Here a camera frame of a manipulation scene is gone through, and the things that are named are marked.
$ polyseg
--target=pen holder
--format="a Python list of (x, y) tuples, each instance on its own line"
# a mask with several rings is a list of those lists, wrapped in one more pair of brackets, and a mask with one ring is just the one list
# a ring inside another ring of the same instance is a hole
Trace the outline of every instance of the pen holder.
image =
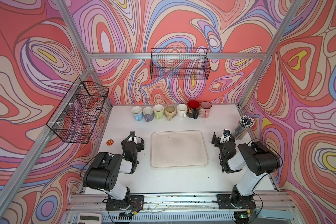
[(234, 136), (236, 140), (241, 140), (246, 132), (249, 130), (249, 128), (245, 128), (238, 124), (238, 126), (230, 134)]

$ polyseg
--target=bundle of pens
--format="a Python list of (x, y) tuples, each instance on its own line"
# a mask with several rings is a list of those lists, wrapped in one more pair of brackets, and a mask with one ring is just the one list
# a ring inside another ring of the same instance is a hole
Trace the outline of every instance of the bundle of pens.
[(249, 128), (254, 126), (255, 120), (249, 116), (242, 116), (239, 121), (239, 125), (231, 132), (231, 135), (235, 137), (236, 140), (241, 140)]

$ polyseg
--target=gray-purple mug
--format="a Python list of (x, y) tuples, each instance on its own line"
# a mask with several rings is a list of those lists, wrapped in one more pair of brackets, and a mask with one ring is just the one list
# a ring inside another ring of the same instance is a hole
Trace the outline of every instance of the gray-purple mug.
[(143, 117), (146, 122), (150, 122), (154, 118), (154, 111), (152, 107), (146, 107), (143, 109)]

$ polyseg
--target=black mug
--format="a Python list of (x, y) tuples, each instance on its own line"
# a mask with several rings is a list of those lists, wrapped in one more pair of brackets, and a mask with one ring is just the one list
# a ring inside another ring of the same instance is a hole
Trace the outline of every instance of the black mug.
[(200, 103), (196, 100), (190, 100), (187, 105), (188, 105), (187, 117), (197, 119)]

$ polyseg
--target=colorful wall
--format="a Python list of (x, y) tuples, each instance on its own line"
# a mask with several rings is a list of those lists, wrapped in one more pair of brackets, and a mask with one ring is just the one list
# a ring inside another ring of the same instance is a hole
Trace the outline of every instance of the colorful wall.
[(283, 157), (276, 180), (305, 222), (336, 224), (336, 0), (300, 8), (244, 111)]
[[(209, 52), (265, 52), (289, 0), (68, 1), (90, 52), (150, 52), (207, 47)], [(94, 60), (112, 104), (237, 103), (258, 60), (211, 60), (207, 81), (151, 80), (150, 60)]]
[[(84, 69), (53, 0), (0, 0), (0, 190)], [(89, 144), (51, 139), (2, 224), (58, 222), (106, 115)]]

